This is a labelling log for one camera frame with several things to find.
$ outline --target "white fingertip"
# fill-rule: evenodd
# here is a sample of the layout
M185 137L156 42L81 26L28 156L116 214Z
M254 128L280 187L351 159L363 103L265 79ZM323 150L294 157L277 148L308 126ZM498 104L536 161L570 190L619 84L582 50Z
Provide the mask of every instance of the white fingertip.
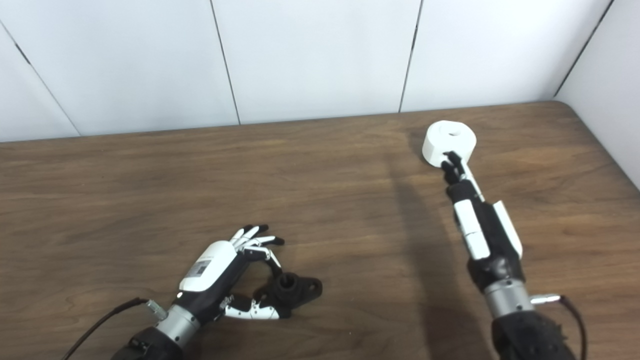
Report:
M253 238L253 235L255 235L255 233L257 233L259 229L260 229L259 226L252 227L251 230L247 231L244 235L242 235L240 239L233 241L232 244L235 247L237 247L239 244L247 242L247 240L249 240L250 238Z
M255 233L257 233L258 230L260 230L260 227L259 226L254 226L253 229L247 231L246 234L242 235L242 238L247 239L247 240L250 239L250 238L253 238L253 235L255 235Z
M278 261L278 258L276 258L276 256L273 254L273 251L269 250L269 255L271 255L271 259L273 259L273 262L278 265L278 268L282 268L282 265L280 265L280 262Z
M240 230L236 231L236 234L233 235L231 237L231 240L229 240L229 241L231 241L233 243L234 241L240 239L240 236L242 236L242 234L244 234L244 229L240 229Z
M275 239L275 236L262 236L260 238L253 238L253 240L258 240L258 243L260 244L267 244L269 243L269 241L273 241Z
M474 186L474 188L476 189L476 193L478 194L478 198L480 199L480 201L484 201L484 197L482 196L482 192L480 192L480 186L478 186L478 183L476 182L476 179L474 178L473 173L471 173L471 169L469 169L469 166L467 166L467 162L466 161L462 161L462 169L464 169L465 171L465 175L462 176L463 179L468 179L469 181L471 181L471 184Z

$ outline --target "black cable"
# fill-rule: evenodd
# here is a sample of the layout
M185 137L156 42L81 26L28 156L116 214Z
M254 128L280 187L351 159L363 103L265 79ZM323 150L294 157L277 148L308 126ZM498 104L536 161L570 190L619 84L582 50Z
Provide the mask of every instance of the black cable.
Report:
M580 315L580 311L569 301L568 297L561 295L559 302L569 310L578 323L578 328L580 329L580 360L587 360L587 328L582 321L582 315Z
M67 360L80 347L80 345L82 345L82 343L89 337L89 335L91 335L98 328L98 326L102 325L105 321L109 320L110 317L112 317L113 315L116 315L117 313L121 313L122 311L125 311L130 307L144 304L147 301L148 301L147 299L141 299L139 297L136 297L135 299L131 299L122 305L116 306L116 308L111 310L107 315L104 315L100 320L98 320L98 322L96 322L92 327L90 327L89 330L87 330L78 339L78 341L76 341L74 346L72 346L69 349L69 351L67 351L67 353L62 357L61 360Z

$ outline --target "black forearm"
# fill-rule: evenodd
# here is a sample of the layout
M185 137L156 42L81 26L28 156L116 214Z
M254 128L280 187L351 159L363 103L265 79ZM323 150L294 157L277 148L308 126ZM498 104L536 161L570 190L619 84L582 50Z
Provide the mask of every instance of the black forearm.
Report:
M492 338L502 360L575 360L560 326L536 311L495 319Z

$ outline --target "center hole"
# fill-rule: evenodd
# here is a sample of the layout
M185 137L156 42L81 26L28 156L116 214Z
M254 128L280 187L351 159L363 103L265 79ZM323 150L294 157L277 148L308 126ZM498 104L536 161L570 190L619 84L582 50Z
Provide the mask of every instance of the center hole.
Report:
M280 285L285 289L290 289L296 284L296 279L291 275L283 275L280 278Z

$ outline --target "white wall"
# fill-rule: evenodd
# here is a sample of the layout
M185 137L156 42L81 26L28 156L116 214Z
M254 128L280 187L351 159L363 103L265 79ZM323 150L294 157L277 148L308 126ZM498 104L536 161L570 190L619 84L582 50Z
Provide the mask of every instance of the white wall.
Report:
M608 2L0 0L0 141L548 100Z
M640 188L640 1L615 0L558 93Z
M237 124L208 0L1 0L82 135Z
M243 124L397 112L420 0L214 0Z
M0 26L0 142L77 135Z
M425 0L402 111L551 99L609 0Z

